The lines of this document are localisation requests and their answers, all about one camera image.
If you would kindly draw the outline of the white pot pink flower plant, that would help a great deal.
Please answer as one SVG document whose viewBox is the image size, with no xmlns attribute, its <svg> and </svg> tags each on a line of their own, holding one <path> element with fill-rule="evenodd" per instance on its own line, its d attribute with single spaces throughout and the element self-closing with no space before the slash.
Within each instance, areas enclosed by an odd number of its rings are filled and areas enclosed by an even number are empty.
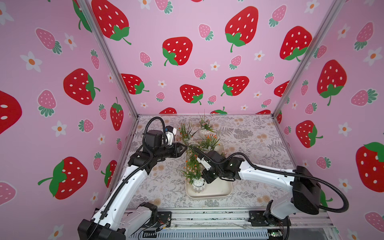
<svg viewBox="0 0 384 240">
<path fill-rule="evenodd" d="M 188 149 L 185 151 L 183 156 L 185 156 L 186 161 L 189 161 L 191 158 L 193 159 L 195 155 L 198 155 L 198 153 L 196 152 L 196 149 L 200 149 L 200 146 L 197 143 L 191 143 L 186 146 L 188 146 Z"/>
</svg>

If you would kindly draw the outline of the potted plant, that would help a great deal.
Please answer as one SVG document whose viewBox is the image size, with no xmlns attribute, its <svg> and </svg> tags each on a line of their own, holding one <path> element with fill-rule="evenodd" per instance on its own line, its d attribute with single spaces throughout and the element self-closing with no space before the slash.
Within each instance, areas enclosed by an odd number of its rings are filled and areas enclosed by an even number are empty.
<svg viewBox="0 0 384 240">
<path fill-rule="evenodd" d="M 181 123 L 180 135 L 185 145 L 189 144 L 195 134 L 196 131 L 194 131 L 194 125 L 192 123 Z"/>
<path fill-rule="evenodd" d="M 182 170 L 189 184 L 195 193 L 201 193 L 205 189 L 206 181 L 202 177 L 202 165 L 198 162 L 197 154 L 188 150 L 186 154 L 186 166 Z"/>
<path fill-rule="evenodd" d="M 205 114 L 200 115 L 199 121 L 199 135 L 202 138 L 210 136 L 215 133 L 214 127 L 211 125 L 210 120 L 206 117 Z"/>
</svg>

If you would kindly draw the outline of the white pot orange flower plant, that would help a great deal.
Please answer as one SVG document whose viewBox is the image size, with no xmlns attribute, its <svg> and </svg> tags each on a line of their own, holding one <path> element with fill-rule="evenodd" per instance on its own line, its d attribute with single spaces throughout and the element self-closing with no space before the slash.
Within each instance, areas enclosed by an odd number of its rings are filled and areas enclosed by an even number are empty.
<svg viewBox="0 0 384 240">
<path fill-rule="evenodd" d="M 199 141 L 199 147 L 201 150 L 211 151 L 220 145 L 220 140 L 221 138 L 217 134 L 204 135 Z"/>
</svg>

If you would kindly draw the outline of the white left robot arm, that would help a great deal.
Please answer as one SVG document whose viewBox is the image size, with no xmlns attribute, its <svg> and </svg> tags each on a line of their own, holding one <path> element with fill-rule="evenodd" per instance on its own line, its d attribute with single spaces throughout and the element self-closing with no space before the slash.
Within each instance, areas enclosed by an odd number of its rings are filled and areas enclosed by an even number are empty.
<svg viewBox="0 0 384 240">
<path fill-rule="evenodd" d="M 179 158 L 188 149 L 187 146 L 174 143 L 168 147 L 146 149 L 140 147 L 131 155 L 119 185 L 113 190 L 107 202 L 94 214 L 91 220 L 82 220 L 78 226 L 81 240 L 125 240 L 144 224 L 155 224 L 158 220 L 157 207 L 150 203 L 142 203 L 127 216 L 126 208 L 142 182 L 152 168 L 167 158 Z M 121 220 L 127 217 L 125 227 Z"/>
</svg>

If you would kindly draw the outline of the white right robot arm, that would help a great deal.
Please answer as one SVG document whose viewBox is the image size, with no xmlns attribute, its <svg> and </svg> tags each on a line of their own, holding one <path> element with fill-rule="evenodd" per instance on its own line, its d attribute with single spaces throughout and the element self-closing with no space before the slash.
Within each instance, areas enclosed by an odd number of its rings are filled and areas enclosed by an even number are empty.
<svg viewBox="0 0 384 240">
<path fill-rule="evenodd" d="M 295 213 L 317 215 L 321 208 L 320 182 L 306 168 L 282 170 L 259 166 L 243 153 L 228 157 L 216 151 L 203 153 L 194 149 L 189 156 L 186 192 L 195 200 L 224 198 L 233 191 L 235 181 L 255 181 L 280 188 L 286 195 L 269 203 L 266 217 L 282 220 Z"/>
</svg>

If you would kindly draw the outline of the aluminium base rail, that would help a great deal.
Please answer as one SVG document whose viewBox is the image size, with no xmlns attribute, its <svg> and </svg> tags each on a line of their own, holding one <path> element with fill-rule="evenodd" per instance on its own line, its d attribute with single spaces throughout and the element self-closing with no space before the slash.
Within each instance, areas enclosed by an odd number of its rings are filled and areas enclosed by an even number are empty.
<svg viewBox="0 0 384 240">
<path fill-rule="evenodd" d="M 132 240 L 340 240 L 328 214 L 290 215 L 275 226 L 258 226 L 263 208 L 161 208 L 169 212 L 169 225 L 159 232 L 143 228 Z"/>
</svg>

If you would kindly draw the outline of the silver corner frame post left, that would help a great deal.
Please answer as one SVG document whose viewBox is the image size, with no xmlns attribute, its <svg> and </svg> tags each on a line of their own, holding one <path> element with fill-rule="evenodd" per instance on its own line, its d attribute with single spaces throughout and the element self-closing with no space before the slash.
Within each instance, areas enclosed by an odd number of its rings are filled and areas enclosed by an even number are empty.
<svg viewBox="0 0 384 240">
<path fill-rule="evenodd" d="M 115 78 L 115 81 L 116 81 L 116 84 L 117 86 L 119 87 L 119 90 L 121 91 L 121 94 L 123 95 L 123 98 L 125 100 L 125 102 L 127 103 L 132 115 L 133 115 L 133 118 L 135 120 L 137 120 L 139 118 L 139 114 L 136 110 L 136 108 L 134 107 L 134 104 L 130 98 L 130 95 L 128 93 L 128 90 L 126 88 L 126 85 L 124 83 L 124 80 L 117 68 L 117 65 L 114 61 L 114 58 L 111 54 L 111 51 L 109 50 L 108 46 L 107 46 L 107 43 L 105 41 L 105 38 L 104 38 L 104 35 L 102 34 L 100 28 L 99 28 L 99 25 L 97 23 L 97 20 L 95 18 L 95 15 L 92 11 L 92 8 L 91 8 L 91 4 L 89 1 L 85 1 L 85 0 L 79 0 L 79 4 L 82 8 L 82 11 L 83 11 L 83 14 L 86 18 L 86 20 L 88 21 L 92 31 L 93 31 L 93 34 L 97 40 L 97 43 L 106 59 L 106 62 L 108 64 L 108 67 L 110 68 L 111 70 L 111 73 L 112 75 L 114 76 Z"/>
</svg>

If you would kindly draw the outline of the silver corner frame post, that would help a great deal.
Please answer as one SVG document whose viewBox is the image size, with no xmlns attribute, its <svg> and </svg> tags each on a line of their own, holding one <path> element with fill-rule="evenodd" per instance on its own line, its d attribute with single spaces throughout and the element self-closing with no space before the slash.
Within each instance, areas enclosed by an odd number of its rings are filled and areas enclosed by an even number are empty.
<svg viewBox="0 0 384 240">
<path fill-rule="evenodd" d="M 315 50 L 317 49 L 318 45 L 322 42 L 324 37 L 327 35 L 328 30 L 330 29 L 333 22 L 337 18 L 338 14 L 341 11 L 344 4 L 345 4 L 345 1 L 335 0 L 330 5 L 330 8 L 327 11 L 324 19 L 322 20 L 315 36 L 313 37 L 313 40 L 312 40 L 308 50 L 306 51 L 303 59 L 299 63 L 293 76 L 291 77 L 290 82 L 289 82 L 289 84 L 288 84 L 288 86 L 287 86 L 287 88 L 283 94 L 283 97 L 279 101 L 274 113 L 272 114 L 273 120 L 277 120 L 278 113 L 284 107 L 288 97 L 290 96 L 291 92 L 294 90 L 295 85 L 297 84 L 300 77 L 303 75 L 307 64 L 313 59 L 313 54 L 314 54 Z"/>
<path fill-rule="evenodd" d="M 83 14 L 86 18 L 86 20 L 88 21 L 92 31 L 93 31 L 93 34 L 97 40 L 97 43 L 106 59 L 106 62 L 108 64 L 108 67 L 110 68 L 111 70 L 111 73 L 112 75 L 114 76 L 115 78 L 115 81 L 116 81 L 116 84 L 117 86 L 119 87 L 119 90 L 121 91 L 121 94 L 123 95 L 123 98 L 125 100 L 125 102 L 127 103 L 132 115 L 133 115 L 133 118 L 135 120 L 137 120 L 139 118 L 139 114 L 136 110 L 136 108 L 134 107 L 134 104 L 130 98 L 130 95 L 128 93 L 128 90 L 126 88 L 126 85 L 124 83 L 124 80 L 117 68 L 117 65 L 114 61 L 114 58 L 111 54 L 111 51 L 109 50 L 108 46 L 107 46 L 107 43 L 105 41 L 105 38 L 104 38 L 104 35 L 102 34 L 100 28 L 99 28 L 99 25 L 97 23 L 97 20 L 95 18 L 95 15 L 92 11 L 92 8 L 91 8 L 91 4 L 89 1 L 85 1 L 85 0 L 79 0 L 79 4 L 82 8 L 82 11 L 83 11 Z"/>
</svg>

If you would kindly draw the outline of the silver corner frame post right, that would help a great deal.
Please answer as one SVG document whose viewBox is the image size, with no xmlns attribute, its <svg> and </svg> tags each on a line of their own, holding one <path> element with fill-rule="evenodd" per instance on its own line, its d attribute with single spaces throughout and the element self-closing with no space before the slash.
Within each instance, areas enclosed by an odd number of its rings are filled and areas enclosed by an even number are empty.
<svg viewBox="0 0 384 240">
<path fill-rule="evenodd" d="M 303 75 L 307 64 L 313 59 L 313 54 L 314 54 L 315 50 L 317 49 L 318 45 L 322 42 L 324 37 L 327 35 L 328 30 L 330 29 L 333 22 L 337 18 L 338 14 L 341 11 L 344 4 L 345 4 L 345 1 L 335 0 L 330 5 L 330 8 L 327 11 L 324 19 L 322 20 L 315 36 L 313 37 L 313 40 L 312 40 L 308 50 L 306 51 L 303 59 L 299 63 L 293 76 L 291 77 L 290 82 L 289 82 L 289 84 L 288 84 L 288 86 L 287 86 L 287 88 L 283 94 L 283 97 L 279 101 L 274 113 L 272 114 L 273 120 L 277 120 L 278 113 L 284 107 L 288 97 L 290 96 L 291 92 L 294 90 L 295 85 L 297 84 L 300 77 Z"/>
</svg>

